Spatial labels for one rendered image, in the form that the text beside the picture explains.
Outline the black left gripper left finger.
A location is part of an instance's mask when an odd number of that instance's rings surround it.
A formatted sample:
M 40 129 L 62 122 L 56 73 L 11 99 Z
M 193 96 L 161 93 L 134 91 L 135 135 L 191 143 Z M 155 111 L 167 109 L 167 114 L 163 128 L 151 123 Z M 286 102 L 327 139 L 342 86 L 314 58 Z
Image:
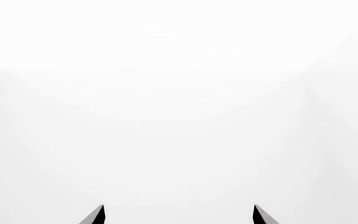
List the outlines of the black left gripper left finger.
M 104 205 L 100 205 L 93 210 L 84 220 L 79 224 L 104 224 L 105 210 Z

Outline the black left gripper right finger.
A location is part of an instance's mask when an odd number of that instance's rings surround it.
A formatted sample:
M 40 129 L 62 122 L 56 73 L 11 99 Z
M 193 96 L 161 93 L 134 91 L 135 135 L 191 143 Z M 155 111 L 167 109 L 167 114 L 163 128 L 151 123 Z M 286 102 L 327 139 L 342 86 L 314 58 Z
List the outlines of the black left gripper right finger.
M 279 224 L 272 216 L 270 216 L 262 207 L 254 205 L 252 214 L 254 224 Z

